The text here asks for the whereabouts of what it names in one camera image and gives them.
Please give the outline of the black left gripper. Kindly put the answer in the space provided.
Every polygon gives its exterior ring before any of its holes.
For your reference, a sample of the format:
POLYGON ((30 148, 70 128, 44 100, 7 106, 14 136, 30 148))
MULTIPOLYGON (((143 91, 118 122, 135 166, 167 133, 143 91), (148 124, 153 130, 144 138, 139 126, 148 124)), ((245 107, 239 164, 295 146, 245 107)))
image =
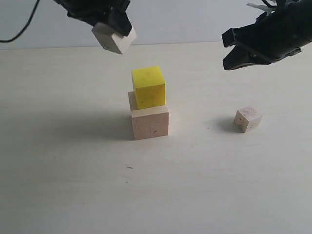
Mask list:
POLYGON ((122 36, 128 36, 132 25, 126 14, 129 0, 57 0, 67 16, 94 26, 101 22, 122 36))

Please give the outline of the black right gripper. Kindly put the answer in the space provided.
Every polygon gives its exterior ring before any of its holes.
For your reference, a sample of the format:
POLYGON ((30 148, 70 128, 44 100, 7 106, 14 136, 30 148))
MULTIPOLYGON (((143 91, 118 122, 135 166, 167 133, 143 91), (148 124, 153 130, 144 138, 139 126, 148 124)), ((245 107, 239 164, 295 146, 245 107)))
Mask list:
POLYGON ((310 4, 248 6, 263 13, 254 24, 230 28, 221 35, 225 48, 235 45, 223 59, 224 70, 269 65, 300 53, 303 46, 312 42, 310 4))

